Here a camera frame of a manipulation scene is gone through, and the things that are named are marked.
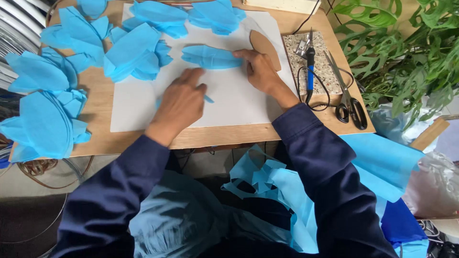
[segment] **wooden table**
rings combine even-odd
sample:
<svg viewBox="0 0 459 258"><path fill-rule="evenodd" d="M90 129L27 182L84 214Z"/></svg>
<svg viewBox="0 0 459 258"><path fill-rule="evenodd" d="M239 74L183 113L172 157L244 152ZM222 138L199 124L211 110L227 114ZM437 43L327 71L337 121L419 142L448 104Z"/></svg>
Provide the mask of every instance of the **wooden table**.
<svg viewBox="0 0 459 258"><path fill-rule="evenodd" d="M291 34L307 17L307 15L299 13L244 6L241 0L232 0L232 2L233 6L240 7L244 10L268 11L271 16L276 19L282 35ZM108 16L110 22L113 23L114 26L121 27L123 4L124 2L120 0L109 1L107 9L103 13L103 15ZM66 6L76 6L76 1L64 0L58 4L57 9ZM50 25L56 23L60 23L57 11L54 13ZM322 32L324 41L336 59L338 67L350 71L346 58L323 10L319 9L316 14L303 25L298 33L307 32L311 27L315 31ZM105 40L104 44L106 51L112 45L108 38ZM74 54L70 49L58 51L66 56ZM72 157L121 153L143 133L143 131L110 132L114 83L110 78L104 76L102 68L90 67L81 73L78 76L78 88L88 92L88 102L79 119L89 124L88 131L92 133L92 137L89 142L75 145L71 154ZM356 85L352 86L349 92L353 97L363 103L362 96ZM339 103L340 99L340 95L331 96L331 102L334 104ZM324 103L326 101L327 98L325 95L315 95L311 100L311 105L315 102ZM375 128L369 117L367 117L368 128L365 131L361 131L357 129L352 122L347 124L339 122L335 117L334 108L328 108L323 112L317 112L316 115L330 130L338 135L375 132ZM187 128L173 141L170 148L195 148L270 140L280 140L270 123Z"/></svg>

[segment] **black scissors handle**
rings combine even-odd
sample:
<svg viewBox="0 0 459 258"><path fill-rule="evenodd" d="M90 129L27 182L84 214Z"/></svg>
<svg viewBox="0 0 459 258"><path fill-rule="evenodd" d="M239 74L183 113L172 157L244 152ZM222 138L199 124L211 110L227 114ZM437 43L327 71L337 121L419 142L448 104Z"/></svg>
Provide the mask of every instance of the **black scissors handle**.
<svg viewBox="0 0 459 258"><path fill-rule="evenodd" d="M347 109L344 103L340 103L338 106L336 106L335 115L339 121L343 123L349 122L349 109Z"/></svg>
<svg viewBox="0 0 459 258"><path fill-rule="evenodd" d="M367 122L367 117L365 116L365 110L362 107L362 104L360 104L360 102L356 100L355 98L351 98L351 105L352 105L351 118L355 126L359 128L360 130L367 129L368 122Z"/></svg>

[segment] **navy blue jacket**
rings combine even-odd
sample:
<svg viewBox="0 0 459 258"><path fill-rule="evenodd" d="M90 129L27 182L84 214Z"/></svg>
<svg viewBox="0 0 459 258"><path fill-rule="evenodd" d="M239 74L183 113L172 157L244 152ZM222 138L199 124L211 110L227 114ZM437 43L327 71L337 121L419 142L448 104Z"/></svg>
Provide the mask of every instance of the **navy blue jacket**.
<svg viewBox="0 0 459 258"><path fill-rule="evenodd" d="M393 257L375 213L376 197L360 183L355 153L304 104L273 122L315 203L318 255L281 243L223 241L202 256ZM163 175L169 150L141 136L68 197L53 257L132 257L129 221Z"/></svg>

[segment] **hand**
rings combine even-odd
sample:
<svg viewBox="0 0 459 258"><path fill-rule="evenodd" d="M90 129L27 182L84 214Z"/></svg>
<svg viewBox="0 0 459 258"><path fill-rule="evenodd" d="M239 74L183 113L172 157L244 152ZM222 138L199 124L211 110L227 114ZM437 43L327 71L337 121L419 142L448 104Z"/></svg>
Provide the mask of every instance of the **hand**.
<svg viewBox="0 0 459 258"><path fill-rule="evenodd" d="M163 146L169 146L180 132L202 117L207 85L196 87L204 74L201 68L185 69L164 91L161 105L145 135Z"/></svg>
<svg viewBox="0 0 459 258"><path fill-rule="evenodd" d="M295 93L277 75L271 58L267 54L260 54L256 50L241 49L234 51L233 55L249 62L247 65L249 83L257 90L273 96L284 111L300 103Z"/></svg>

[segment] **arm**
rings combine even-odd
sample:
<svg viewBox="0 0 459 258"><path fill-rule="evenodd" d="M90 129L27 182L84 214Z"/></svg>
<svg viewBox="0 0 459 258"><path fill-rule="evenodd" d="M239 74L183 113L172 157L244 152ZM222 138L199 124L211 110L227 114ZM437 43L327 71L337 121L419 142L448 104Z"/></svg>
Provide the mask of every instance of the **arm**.
<svg viewBox="0 0 459 258"><path fill-rule="evenodd" d="M73 191L52 257L132 257L129 221L162 178L172 140L202 116L206 86L202 69L186 69L164 92L145 134L116 160Z"/></svg>
<svg viewBox="0 0 459 258"><path fill-rule="evenodd" d="M273 96L284 114L273 122L315 204L317 243L324 257L398 257L384 238L375 213L376 196L360 183L355 153L328 130L285 85L267 55L235 51L249 61L249 82Z"/></svg>

